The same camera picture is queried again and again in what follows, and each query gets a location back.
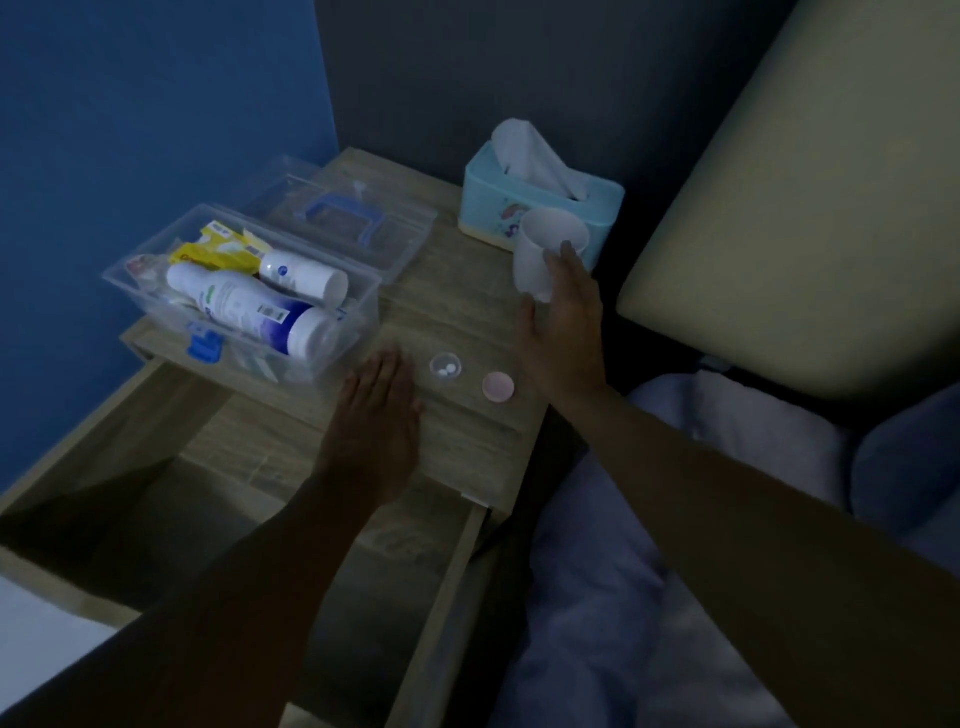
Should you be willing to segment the open wooden drawer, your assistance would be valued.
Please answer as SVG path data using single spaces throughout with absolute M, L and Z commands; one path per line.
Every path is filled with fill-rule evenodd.
M 0 577 L 121 628 L 276 516 L 321 431 L 154 361 L 0 495 Z M 314 623 L 283 723 L 418 725 L 487 509 L 417 473 L 348 552 Z

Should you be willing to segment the person's right hand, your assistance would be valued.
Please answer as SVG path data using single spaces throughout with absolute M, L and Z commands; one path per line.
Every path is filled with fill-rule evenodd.
M 553 291 L 546 317 L 536 318 L 535 353 L 518 354 L 527 379 L 550 407 L 569 418 L 579 406 L 607 390 L 602 345 L 603 305 L 594 280 L 594 300 L 570 290 L 561 255 L 546 251 Z

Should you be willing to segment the light blue tissue box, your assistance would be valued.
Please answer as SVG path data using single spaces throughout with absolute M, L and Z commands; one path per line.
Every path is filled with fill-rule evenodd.
M 522 216 L 539 208 L 572 213 L 586 225 L 590 241 L 582 253 L 589 271 L 596 267 L 626 196 L 615 181 L 587 177 L 588 197 L 573 200 L 503 172 L 492 141 L 486 141 L 466 165 L 458 225 L 469 237 L 507 252 L 515 249 Z

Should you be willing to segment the large white blue spray bottle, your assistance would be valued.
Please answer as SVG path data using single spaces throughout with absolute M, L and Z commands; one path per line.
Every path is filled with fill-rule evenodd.
M 166 283 L 192 299 L 211 321 L 306 364 L 332 355 L 340 342 L 334 314 L 288 297 L 259 279 L 230 270 L 208 270 L 191 262 L 171 265 Z

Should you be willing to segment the white plastic cup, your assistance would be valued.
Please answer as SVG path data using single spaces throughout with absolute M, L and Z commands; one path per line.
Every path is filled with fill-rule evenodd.
M 587 225 L 572 212 L 556 207 L 538 207 L 520 219 L 512 257 L 512 280 L 521 294 L 537 303 L 551 302 L 553 284 L 546 265 L 546 252 L 560 255 L 568 242 L 582 257 L 591 242 Z

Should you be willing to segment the white tissue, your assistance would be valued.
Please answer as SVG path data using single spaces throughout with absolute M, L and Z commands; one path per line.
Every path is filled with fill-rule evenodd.
M 507 176 L 561 198 L 584 202 L 590 197 L 589 176 L 570 168 L 531 122 L 507 119 L 490 141 Z

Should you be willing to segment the beige padded headboard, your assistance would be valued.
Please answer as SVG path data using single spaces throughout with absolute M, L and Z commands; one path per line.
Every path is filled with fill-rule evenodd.
M 799 0 L 617 312 L 821 401 L 960 379 L 960 0 Z

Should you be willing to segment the person's left hand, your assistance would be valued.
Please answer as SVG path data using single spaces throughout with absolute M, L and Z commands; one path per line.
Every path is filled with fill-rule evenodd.
M 332 414 L 309 480 L 311 493 L 337 512 L 373 514 L 402 494 L 419 464 L 420 452 L 409 454 L 405 447 L 406 407 L 417 397 L 414 365 L 399 348 L 387 350 L 394 350 L 387 403 L 371 409 L 371 358 L 378 351 L 350 373 L 359 376 L 351 417 L 333 429 Z

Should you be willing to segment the blue grey pillow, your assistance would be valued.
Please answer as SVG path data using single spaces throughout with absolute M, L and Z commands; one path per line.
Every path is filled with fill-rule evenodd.
M 849 501 L 859 521 L 960 579 L 960 381 L 870 431 Z

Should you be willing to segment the person's left forearm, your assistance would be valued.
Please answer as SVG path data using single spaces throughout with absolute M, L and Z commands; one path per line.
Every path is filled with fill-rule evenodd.
M 321 470 L 189 588 L 0 714 L 0 728 L 279 728 L 334 578 L 409 480 Z

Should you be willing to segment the small white bottle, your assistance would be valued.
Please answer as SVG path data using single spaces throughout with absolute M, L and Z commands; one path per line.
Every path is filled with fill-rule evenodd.
M 341 307 L 350 291 L 350 279 L 345 272 L 282 249 L 264 253 L 259 276 L 268 284 L 330 309 Z

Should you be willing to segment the person's right forearm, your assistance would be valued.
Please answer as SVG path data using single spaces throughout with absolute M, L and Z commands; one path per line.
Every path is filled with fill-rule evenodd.
M 548 400 L 798 728 L 960 728 L 960 579 L 603 382 Z

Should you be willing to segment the clear plastic storage box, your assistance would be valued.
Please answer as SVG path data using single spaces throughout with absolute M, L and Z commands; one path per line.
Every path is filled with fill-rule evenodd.
M 340 342 L 332 354 L 313 364 L 295 361 L 255 339 L 211 321 L 198 309 L 192 298 L 178 293 L 167 284 L 170 254 L 182 244 L 198 241 L 202 228 L 214 220 L 237 233 L 250 230 L 269 243 L 273 250 L 298 254 L 347 274 L 349 291 L 345 302 L 336 308 L 287 292 L 262 280 L 259 274 L 254 276 L 283 295 L 306 301 L 334 314 L 340 329 Z M 378 289 L 381 279 L 376 274 L 286 231 L 222 205 L 204 203 L 194 207 L 161 233 L 113 263 L 102 276 L 123 289 L 141 310 L 162 326 L 177 334 L 189 334 L 189 357 L 199 362 L 218 363 L 223 360 L 224 351 L 231 351 L 246 370 L 277 384 L 315 385 L 321 374 L 344 358 L 378 326 L 379 321 Z

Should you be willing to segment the wooden nightstand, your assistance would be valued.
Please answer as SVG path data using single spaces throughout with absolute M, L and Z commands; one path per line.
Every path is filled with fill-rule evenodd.
M 269 383 L 241 368 L 230 353 L 215 365 L 192 360 L 186 334 L 147 317 L 121 339 L 140 358 L 174 363 L 317 430 L 327 426 L 354 358 L 398 344 L 414 359 L 416 391 L 425 404 L 422 472 L 485 506 L 502 524 L 514 511 L 546 416 L 546 401 L 524 380 L 514 350 L 520 297 L 512 257 L 459 230 L 459 186 L 354 148 L 342 151 L 330 167 L 424 203 L 438 219 L 398 282 L 381 288 L 376 332 L 324 375 L 318 391 Z M 438 353 L 461 359 L 456 380 L 440 383 L 431 375 L 428 365 Z M 482 393 L 491 372 L 513 379 L 515 393 L 508 402 L 492 403 Z

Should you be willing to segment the yellow medicine box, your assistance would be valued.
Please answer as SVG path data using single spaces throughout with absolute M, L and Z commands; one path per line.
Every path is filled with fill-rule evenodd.
M 237 232 L 216 220 L 200 232 L 198 241 L 181 244 L 170 253 L 170 265 L 189 262 L 209 271 L 226 270 L 256 277 L 262 261 L 273 250 L 249 229 Z

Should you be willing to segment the white pillow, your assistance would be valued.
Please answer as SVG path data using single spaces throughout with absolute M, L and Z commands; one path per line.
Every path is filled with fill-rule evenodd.
M 629 401 L 694 441 L 850 510 L 851 435 L 819 415 L 711 370 L 661 375 Z

